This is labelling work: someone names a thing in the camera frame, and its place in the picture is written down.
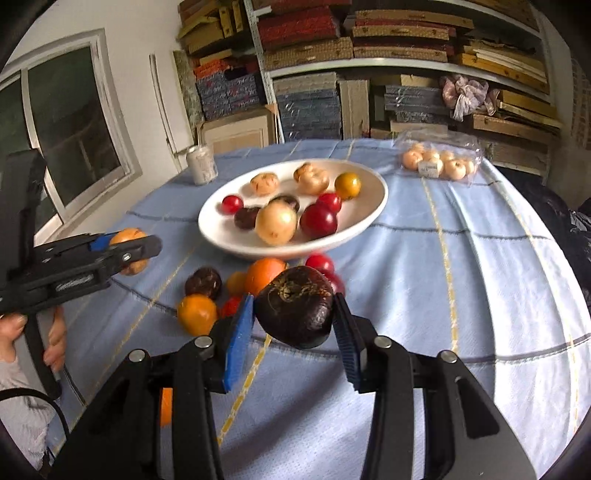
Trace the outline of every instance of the hand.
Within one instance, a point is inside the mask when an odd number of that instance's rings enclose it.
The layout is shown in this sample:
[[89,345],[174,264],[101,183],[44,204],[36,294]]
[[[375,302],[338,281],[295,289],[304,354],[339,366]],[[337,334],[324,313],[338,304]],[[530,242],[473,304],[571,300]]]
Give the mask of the hand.
[[[12,363],[17,357],[14,340],[22,335],[27,317],[10,313],[0,317],[0,361]],[[56,307],[53,325],[49,331],[49,347],[43,354],[43,361],[54,372],[62,369],[66,358],[66,322],[63,308]]]

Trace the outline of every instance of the person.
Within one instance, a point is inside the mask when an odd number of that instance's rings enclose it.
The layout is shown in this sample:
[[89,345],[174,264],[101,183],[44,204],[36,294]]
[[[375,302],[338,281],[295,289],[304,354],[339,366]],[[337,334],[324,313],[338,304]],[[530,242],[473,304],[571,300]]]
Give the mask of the person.
[[[22,335],[27,317],[18,313],[0,317],[0,391],[28,387],[18,365],[14,341]],[[62,369],[66,358],[66,322],[62,307],[56,307],[49,332],[49,346],[43,361],[54,372]],[[43,400],[32,397],[9,398],[0,402],[0,420],[30,464],[37,470],[43,465],[49,423],[55,415]]]

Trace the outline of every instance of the blue tablecloth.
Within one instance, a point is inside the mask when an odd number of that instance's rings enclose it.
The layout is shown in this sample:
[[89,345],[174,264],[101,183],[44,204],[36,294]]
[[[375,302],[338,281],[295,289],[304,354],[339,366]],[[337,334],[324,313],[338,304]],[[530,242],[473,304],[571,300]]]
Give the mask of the blue tablecloth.
[[[280,161],[348,158],[380,172],[389,187],[374,224],[330,252],[351,310],[410,351],[456,351],[543,474],[591,404],[591,321],[572,270],[531,206],[490,163],[467,188],[416,178],[395,165],[394,152],[390,142],[374,140],[238,150],[216,158],[213,183],[196,187],[184,172],[137,204],[113,230],[139,227],[160,236],[164,249],[142,274],[118,275],[109,290],[66,305],[67,364],[78,390],[64,382],[69,424],[129,351],[157,355],[189,340],[175,305],[195,269],[214,265],[227,278],[247,268],[199,233],[199,210],[217,188]],[[242,379],[230,394],[213,398],[226,478],[359,478],[373,395],[358,395],[346,382],[334,337],[308,352],[275,341],[266,347],[264,338],[255,325]],[[418,478],[424,457],[418,393],[415,409]],[[56,422],[50,434],[59,449]],[[171,478],[170,460],[164,469]]]

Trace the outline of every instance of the red cherry tomato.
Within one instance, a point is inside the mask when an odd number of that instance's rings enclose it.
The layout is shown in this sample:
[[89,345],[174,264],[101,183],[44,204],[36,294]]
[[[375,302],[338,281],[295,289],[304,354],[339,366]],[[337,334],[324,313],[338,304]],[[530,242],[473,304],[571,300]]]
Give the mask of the red cherry tomato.
[[244,202],[236,195],[228,195],[222,200],[222,212],[226,215],[234,215],[242,207],[244,207]]
[[343,200],[336,193],[323,193],[316,202],[323,203],[333,213],[339,213],[343,207]]
[[233,316],[238,311],[242,297],[230,297],[220,310],[220,318]]
[[335,271],[335,264],[333,261],[327,257],[326,255],[322,254],[313,254],[308,257],[306,260],[306,265],[308,267],[315,268],[316,270],[324,273],[324,272],[331,272]]
[[335,272],[322,272],[322,274],[330,282],[330,286],[333,287],[335,295],[337,293],[342,293],[343,297],[347,295],[345,284]]
[[304,234],[315,240],[336,232],[336,215],[323,203],[308,205],[300,217],[300,227]]

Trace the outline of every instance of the white wall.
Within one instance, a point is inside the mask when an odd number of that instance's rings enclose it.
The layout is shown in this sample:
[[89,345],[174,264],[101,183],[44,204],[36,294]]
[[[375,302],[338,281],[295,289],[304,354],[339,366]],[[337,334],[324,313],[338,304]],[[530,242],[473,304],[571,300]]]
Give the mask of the white wall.
[[573,66],[569,46],[552,23],[539,15],[546,40],[546,57],[550,69],[550,89],[558,117],[564,124],[562,145],[553,157],[548,187],[558,193],[571,208],[577,208],[591,197],[591,151],[578,147],[572,137]]
[[168,150],[150,72],[155,53],[165,108],[177,148],[193,143],[172,51],[180,46],[178,0],[57,0],[26,33],[11,61],[49,42],[104,28],[115,89],[143,175],[77,225],[108,229],[134,203],[177,174]]

